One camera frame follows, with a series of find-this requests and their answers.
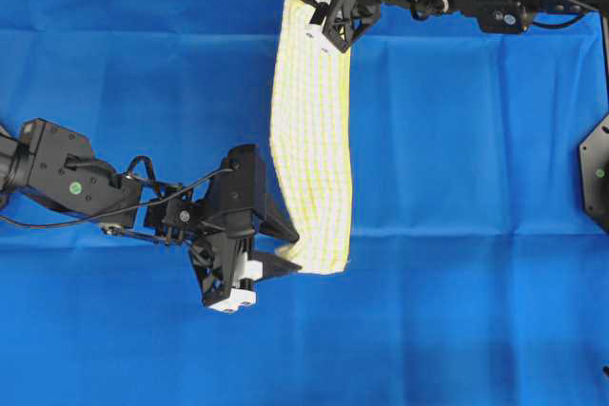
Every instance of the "yellow checkered cloth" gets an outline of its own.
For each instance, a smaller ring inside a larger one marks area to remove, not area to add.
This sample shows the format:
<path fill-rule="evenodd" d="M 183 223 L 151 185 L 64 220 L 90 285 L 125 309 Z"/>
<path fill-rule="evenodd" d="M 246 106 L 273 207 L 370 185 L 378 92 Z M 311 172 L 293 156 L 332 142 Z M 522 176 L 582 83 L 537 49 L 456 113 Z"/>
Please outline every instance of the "yellow checkered cloth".
<path fill-rule="evenodd" d="M 350 54 L 307 38 L 314 9 L 285 0 L 275 67 L 270 146 L 285 204 L 301 238 L 278 254 L 302 273 L 344 271 L 353 183 L 349 152 Z"/>

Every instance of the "blue fabric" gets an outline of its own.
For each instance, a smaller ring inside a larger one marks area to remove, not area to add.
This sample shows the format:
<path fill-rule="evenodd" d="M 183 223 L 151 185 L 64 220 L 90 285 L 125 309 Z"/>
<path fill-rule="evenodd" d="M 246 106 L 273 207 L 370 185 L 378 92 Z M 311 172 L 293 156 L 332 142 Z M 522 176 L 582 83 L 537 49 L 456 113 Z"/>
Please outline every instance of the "blue fabric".
<path fill-rule="evenodd" d="M 242 143 L 270 163 L 282 1 L 2 0 L 0 122 L 47 118 L 169 181 Z M 351 93 L 344 275 L 270 281 L 228 317 L 184 249 L 0 226 L 0 403 L 608 404 L 609 238 L 577 157 L 607 111 L 598 17 L 505 37 L 386 8 Z"/>

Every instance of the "black bracket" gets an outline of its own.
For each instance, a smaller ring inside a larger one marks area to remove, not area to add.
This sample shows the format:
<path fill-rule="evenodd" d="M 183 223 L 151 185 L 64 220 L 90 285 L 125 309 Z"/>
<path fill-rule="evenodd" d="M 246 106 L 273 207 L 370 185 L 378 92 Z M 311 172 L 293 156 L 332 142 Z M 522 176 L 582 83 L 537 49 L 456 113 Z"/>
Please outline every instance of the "black bracket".
<path fill-rule="evenodd" d="M 580 145 L 585 211 L 609 232 L 609 116 Z"/>

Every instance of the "screw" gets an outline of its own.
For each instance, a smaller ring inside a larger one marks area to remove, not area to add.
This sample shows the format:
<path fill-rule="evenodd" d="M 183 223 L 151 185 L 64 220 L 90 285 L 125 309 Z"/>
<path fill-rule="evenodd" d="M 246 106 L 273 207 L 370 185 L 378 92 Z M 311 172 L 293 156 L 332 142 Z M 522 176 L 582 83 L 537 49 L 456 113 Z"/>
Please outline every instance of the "screw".
<path fill-rule="evenodd" d="M 503 16 L 503 22 L 508 26 L 514 26 L 516 24 L 516 16 L 513 14 L 506 14 Z"/>
<path fill-rule="evenodd" d="M 187 223 L 188 221 L 190 221 L 190 213 L 186 210 L 182 211 L 180 213 L 180 221 L 182 221 L 183 223 Z"/>

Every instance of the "yellow grid pattern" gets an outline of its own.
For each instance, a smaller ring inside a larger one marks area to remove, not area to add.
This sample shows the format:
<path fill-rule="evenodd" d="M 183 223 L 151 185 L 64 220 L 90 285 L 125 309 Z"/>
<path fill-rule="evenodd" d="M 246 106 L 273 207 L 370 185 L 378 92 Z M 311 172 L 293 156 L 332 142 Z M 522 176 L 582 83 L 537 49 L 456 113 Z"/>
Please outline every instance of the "yellow grid pattern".
<path fill-rule="evenodd" d="M 285 0 L 273 86 L 270 146 L 287 210 L 301 235 L 278 254 L 302 273 L 344 271 L 353 183 L 349 151 L 350 52 L 306 37 L 314 9 Z"/>

